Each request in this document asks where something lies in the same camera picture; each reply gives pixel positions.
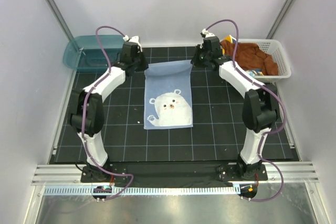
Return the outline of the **blue bear towel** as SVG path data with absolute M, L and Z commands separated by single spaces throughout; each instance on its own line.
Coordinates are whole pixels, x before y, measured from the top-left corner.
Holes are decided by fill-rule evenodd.
M 151 63 L 145 70 L 144 129 L 193 127 L 190 60 Z

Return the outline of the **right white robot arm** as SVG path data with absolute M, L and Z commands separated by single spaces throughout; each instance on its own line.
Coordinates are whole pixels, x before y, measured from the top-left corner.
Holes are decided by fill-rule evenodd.
M 242 120 L 247 130 L 237 157 L 236 174 L 240 179 L 251 179 L 261 169 L 265 140 L 280 116 L 277 88 L 254 79 L 230 56 L 224 56 L 216 36 L 203 38 L 191 63 L 217 71 L 243 97 Z

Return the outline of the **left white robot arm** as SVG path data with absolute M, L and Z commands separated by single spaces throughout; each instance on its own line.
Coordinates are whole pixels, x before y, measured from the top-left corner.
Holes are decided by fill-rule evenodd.
M 82 140 L 88 166 L 94 168 L 93 177 L 99 182 L 108 181 L 112 174 L 101 135 L 105 122 L 103 103 L 134 72 L 147 68 L 140 38 L 133 36 L 124 42 L 118 62 L 110 64 L 106 72 L 92 84 L 71 92 L 69 124 Z

